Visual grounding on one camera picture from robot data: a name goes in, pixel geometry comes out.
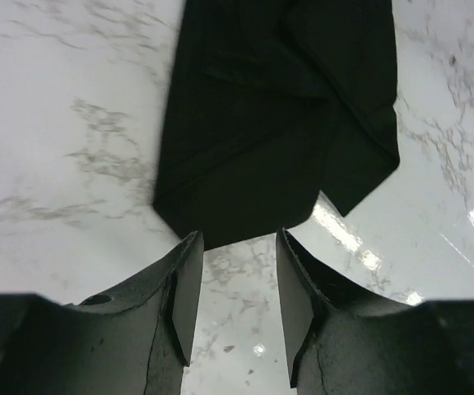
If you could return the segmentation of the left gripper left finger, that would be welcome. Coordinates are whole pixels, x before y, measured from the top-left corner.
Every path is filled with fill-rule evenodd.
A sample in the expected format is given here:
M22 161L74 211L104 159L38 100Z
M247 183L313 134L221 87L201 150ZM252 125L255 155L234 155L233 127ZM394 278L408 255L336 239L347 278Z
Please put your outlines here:
M190 364L204 243L80 304L0 294L0 394L177 394Z

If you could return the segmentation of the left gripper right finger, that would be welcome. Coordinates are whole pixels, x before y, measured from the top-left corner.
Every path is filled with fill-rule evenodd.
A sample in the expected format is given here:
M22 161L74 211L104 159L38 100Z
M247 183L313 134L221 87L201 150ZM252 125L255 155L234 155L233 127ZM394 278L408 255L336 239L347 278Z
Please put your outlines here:
M300 394L474 394L474 300L378 295L276 233L286 363Z

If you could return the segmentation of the black t shirt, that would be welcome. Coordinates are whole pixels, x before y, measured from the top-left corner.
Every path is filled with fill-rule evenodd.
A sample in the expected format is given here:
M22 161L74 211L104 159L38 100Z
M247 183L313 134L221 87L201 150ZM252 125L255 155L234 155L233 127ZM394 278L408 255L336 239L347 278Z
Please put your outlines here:
M207 249L352 211L399 166L389 1L188 1L152 205Z

